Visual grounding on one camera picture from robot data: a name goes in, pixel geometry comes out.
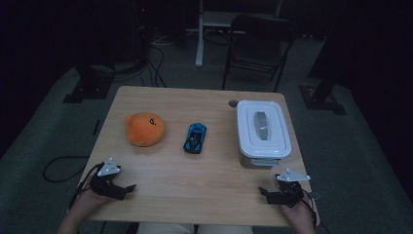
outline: human arm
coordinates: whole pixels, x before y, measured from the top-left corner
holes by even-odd
[[[307,194],[304,199],[305,201],[309,201]],[[297,234],[316,233],[313,225],[313,211],[310,211],[309,207],[307,207],[303,201],[298,202],[293,208],[283,205],[281,209]]]
[[[76,202],[66,214],[57,234],[77,234],[82,221],[101,206],[115,199],[100,196],[91,189],[80,193]]]

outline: container lid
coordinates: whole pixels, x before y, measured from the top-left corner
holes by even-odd
[[[243,155],[255,159],[280,159],[291,153],[291,142],[279,104],[242,100],[237,105],[237,115]]]

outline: table surface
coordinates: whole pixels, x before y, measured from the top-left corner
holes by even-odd
[[[292,151],[279,166],[241,166],[237,109],[229,106],[231,99],[272,100],[282,107]],[[143,111],[161,116],[166,133],[152,146],[137,147],[127,140],[125,116]],[[198,155],[182,148],[189,125],[196,122],[207,127]],[[306,173],[285,99],[275,93],[121,87],[82,177],[109,158],[122,167],[113,182],[137,187],[91,219],[287,226],[281,210],[266,203],[258,186],[277,191],[275,174],[287,168]],[[309,181],[300,183],[311,191]]]

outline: wire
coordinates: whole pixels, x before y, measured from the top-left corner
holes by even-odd
[[[77,171],[75,174],[70,175],[69,177],[66,177],[66,178],[61,178],[61,179],[53,179],[53,178],[47,177],[46,171],[48,170],[49,166],[51,164],[53,164],[54,162],[56,162],[57,160],[62,160],[62,159],[88,159],[88,158],[89,158],[89,156],[61,156],[61,157],[54,158],[51,161],[49,161],[46,164],[46,167],[43,169],[43,179],[48,181],[48,182],[52,182],[52,183],[60,183],[60,182],[68,181],[69,179],[77,176],[80,172],[82,172],[86,168],[86,165],[84,167],[82,167],[81,169],[79,169],[79,171]]]
[[[148,67],[148,65],[145,64],[145,65],[142,67],[142,69],[139,70],[139,72],[138,72],[137,74],[135,74],[135,75],[133,75],[133,76],[131,76],[131,77],[129,77],[129,78],[114,79],[114,80],[113,80],[113,83],[120,83],[120,82],[130,81],[131,79],[133,79],[133,78],[135,78],[135,77],[137,77],[137,76],[142,77],[142,73],[146,70],[147,67]]]
[[[106,227],[106,221],[104,221],[103,222],[103,225],[102,225],[102,227],[100,228],[100,234],[103,234],[103,232],[104,232],[104,228]]]
[[[172,41],[170,41],[170,42],[168,42],[168,43],[163,43],[163,44],[159,43],[160,41],[162,41],[162,40],[164,40],[164,39],[167,39],[167,38],[170,38],[170,36],[162,36],[161,38],[155,40],[154,42],[151,42],[151,45],[155,45],[155,46],[169,46],[169,45],[172,45],[173,43],[175,43],[174,40],[172,40]]]
[[[316,214],[316,212],[314,211],[314,202],[313,202],[312,196],[311,196],[310,193],[307,192],[306,190],[304,190],[304,189],[302,189],[302,190],[307,194],[307,196],[309,196],[310,201],[311,201],[311,207],[310,207],[310,205],[308,205],[308,203],[306,203],[303,199],[301,199],[301,201],[302,201],[304,204],[306,204],[309,209],[311,209],[311,211],[313,212],[313,215],[315,216],[315,218],[317,218],[317,214]],[[322,221],[320,221],[319,224],[324,228],[324,230],[325,230],[328,234],[331,233],[330,230],[325,226],[325,224],[324,224]]]
[[[228,45],[229,45],[230,39],[229,39],[228,36],[225,35],[225,33],[220,32],[219,29],[214,30],[213,32],[214,32],[214,33],[213,33],[212,35],[209,34],[209,36],[207,36],[207,34],[205,34],[205,35],[204,35],[204,41],[213,43],[213,44],[218,45],[218,46],[228,46]],[[207,39],[208,37],[213,37],[213,36],[215,36],[215,35],[218,35],[218,36],[224,38],[224,39],[225,39],[225,42],[218,42],[218,41],[214,41],[214,40]]]
[[[159,73],[159,69],[161,68],[162,63],[164,62],[164,52],[161,49],[159,49],[157,47],[154,47],[154,46],[151,46],[151,48],[153,48],[153,49],[155,49],[155,50],[157,50],[161,53],[161,61],[159,62],[159,65],[158,65],[157,68],[155,68],[154,64],[152,64],[152,62],[150,60],[148,60],[149,65],[151,65],[152,68],[155,69],[155,85],[157,87],[159,87],[159,85],[158,85],[158,77],[159,77],[159,79],[162,82],[162,84],[164,85],[164,87],[167,88],[167,85],[165,84],[164,80],[161,77],[161,74]]]
[[[96,68],[92,69],[97,73],[97,74],[102,74],[102,75],[123,75],[123,74],[133,74],[135,72],[141,71],[142,68],[145,66],[146,61],[145,60],[137,60],[134,62],[134,65],[130,67],[126,67],[121,70],[113,70],[113,71],[103,71],[99,70]]]
[[[314,211],[314,208],[311,207],[306,201],[304,201],[303,198],[301,198],[300,196],[295,194],[291,189],[288,189],[287,191],[289,193],[291,193],[293,196],[295,196],[295,198],[299,199],[309,209],[309,212],[311,213],[311,215],[313,217],[313,226],[314,226],[314,228],[316,228],[317,227],[317,214]],[[309,198],[312,201],[312,205],[313,205],[313,198],[311,196],[309,196]]]
[[[73,204],[76,202],[76,199],[77,199],[77,197],[79,196],[79,194],[81,194],[82,192],[84,192],[84,191],[86,191],[86,190],[89,189],[89,188],[87,188],[87,189],[84,189],[84,188],[83,188],[83,187],[85,186],[86,181],[88,180],[89,176],[91,176],[91,173],[92,173],[95,169],[97,169],[97,168],[99,168],[100,166],[102,166],[102,164],[96,164],[96,165],[94,165],[94,166],[88,171],[88,173],[87,173],[86,176],[84,177],[83,181],[82,181],[81,183],[79,183],[78,187],[76,188],[75,193],[74,193],[73,196],[72,196],[72,199],[70,199],[70,203],[69,203],[68,210],[70,210],[70,209],[72,208],[72,206],[73,206]]]
[[[151,81],[152,87],[155,87],[154,81],[152,80],[152,71],[150,68],[148,69],[148,71],[149,71],[149,80]]]
[[[142,72],[140,72],[139,77],[140,77],[140,81],[142,82],[142,87],[145,87],[145,82],[143,81]]]

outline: food storage box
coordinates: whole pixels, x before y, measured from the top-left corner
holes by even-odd
[[[291,153],[291,141],[279,104],[242,100],[237,105],[240,161],[245,167],[272,167]]]

